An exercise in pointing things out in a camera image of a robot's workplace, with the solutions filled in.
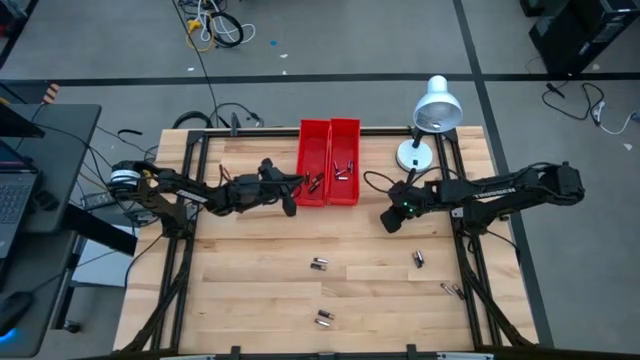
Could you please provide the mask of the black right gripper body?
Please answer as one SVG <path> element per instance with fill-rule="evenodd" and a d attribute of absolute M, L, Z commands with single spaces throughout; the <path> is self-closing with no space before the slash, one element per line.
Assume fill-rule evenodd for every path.
<path fill-rule="evenodd" d="M 436 210 L 436 182 L 425 181 L 416 187 L 399 181 L 388 190 L 392 205 L 389 210 L 397 216 L 421 216 Z"/>

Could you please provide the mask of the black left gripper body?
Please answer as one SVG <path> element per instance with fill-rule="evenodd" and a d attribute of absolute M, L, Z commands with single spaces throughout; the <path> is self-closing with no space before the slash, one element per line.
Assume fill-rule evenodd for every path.
<path fill-rule="evenodd" d="M 283 175 L 259 172 L 225 177 L 224 207 L 255 208 L 273 205 L 283 198 Z"/>

